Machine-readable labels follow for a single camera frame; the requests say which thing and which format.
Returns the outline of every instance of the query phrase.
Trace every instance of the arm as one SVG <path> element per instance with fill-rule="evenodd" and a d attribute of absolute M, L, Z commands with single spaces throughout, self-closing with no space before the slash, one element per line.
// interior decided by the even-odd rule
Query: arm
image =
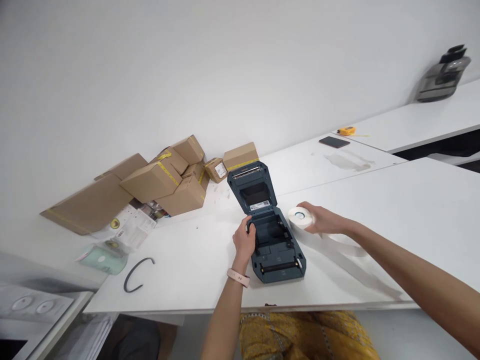
<path fill-rule="evenodd" d="M 255 250 L 255 234 L 257 232 L 255 225 L 250 225 L 249 233 L 246 231 L 247 221 L 251 218 L 251 216 L 244 218 L 233 234 L 236 256 L 231 268 L 242 275 L 245 274 L 250 257 Z M 239 339 L 243 291 L 244 286 L 241 283 L 227 277 L 225 287 L 210 319 L 201 352 L 202 360 L 233 359 Z"/>
<path fill-rule="evenodd" d="M 480 293 L 428 261 L 350 219 L 308 202 L 315 217 L 309 233 L 355 240 L 437 324 L 480 359 Z"/>

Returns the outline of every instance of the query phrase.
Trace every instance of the hand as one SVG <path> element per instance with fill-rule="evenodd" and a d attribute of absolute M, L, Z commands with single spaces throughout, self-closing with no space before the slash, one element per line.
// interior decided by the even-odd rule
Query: hand
<path fill-rule="evenodd" d="M 354 223 L 353 220 L 342 217 L 321 206 L 314 206 L 307 201 L 301 202 L 297 206 L 307 209 L 315 218 L 315 223 L 305 229 L 311 234 L 345 234 Z"/>
<path fill-rule="evenodd" d="M 251 215 L 244 218 L 238 229 L 233 234 L 233 243 L 236 248 L 235 260 L 241 264 L 247 264 L 255 251 L 255 234 L 257 229 L 253 223 L 250 224 L 250 233 L 247 233 L 247 222 L 252 218 Z"/>

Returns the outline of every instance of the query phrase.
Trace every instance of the label printer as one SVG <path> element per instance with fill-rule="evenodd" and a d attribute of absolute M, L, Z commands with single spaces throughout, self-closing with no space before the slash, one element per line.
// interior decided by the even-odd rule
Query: label printer
<path fill-rule="evenodd" d="M 263 283 L 303 278 L 307 260 L 288 222 L 277 207 L 268 167 L 252 162 L 228 174 L 228 184 L 243 212 L 255 224 L 255 251 L 251 266 Z"/>

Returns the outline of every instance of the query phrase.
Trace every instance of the yellow patterned skirt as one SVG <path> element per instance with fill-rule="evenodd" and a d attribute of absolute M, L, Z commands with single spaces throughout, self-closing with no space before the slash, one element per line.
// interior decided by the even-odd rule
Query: yellow patterned skirt
<path fill-rule="evenodd" d="M 245 313 L 243 360 L 380 360 L 352 311 Z"/>

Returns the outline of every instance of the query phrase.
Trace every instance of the desk surface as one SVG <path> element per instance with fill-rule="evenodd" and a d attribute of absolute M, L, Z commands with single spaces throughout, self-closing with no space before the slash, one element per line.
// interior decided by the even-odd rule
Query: desk surface
<path fill-rule="evenodd" d="M 277 197 L 286 214 L 303 200 L 362 222 L 480 291 L 477 215 L 480 174 L 428 158 L 390 166 Z M 109 276 L 86 312 L 211 312 L 235 256 L 232 234 L 244 214 L 239 206 L 155 229 L 117 276 Z M 316 309 L 411 306 L 412 300 L 369 256 L 338 256 L 319 238 L 296 233 L 307 259 L 304 279 L 261 284 L 251 268 L 242 307 L 265 304 Z M 137 261 L 153 257 L 123 282 Z"/>
<path fill-rule="evenodd" d="M 352 124 L 350 139 L 390 154 L 480 129 L 480 80 L 460 86 L 452 97 L 411 103 Z"/>
<path fill-rule="evenodd" d="M 268 166 L 277 197 L 406 162 L 405 159 L 355 141 L 340 149 L 319 143 L 319 139 L 327 136 L 342 139 L 341 136 L 328 133 L 260 159 Z M 157 226 L 195 219 L 238 206 L 226 180 L 218 184 L 210 181 L 202 208 L 161 219 Z"/>

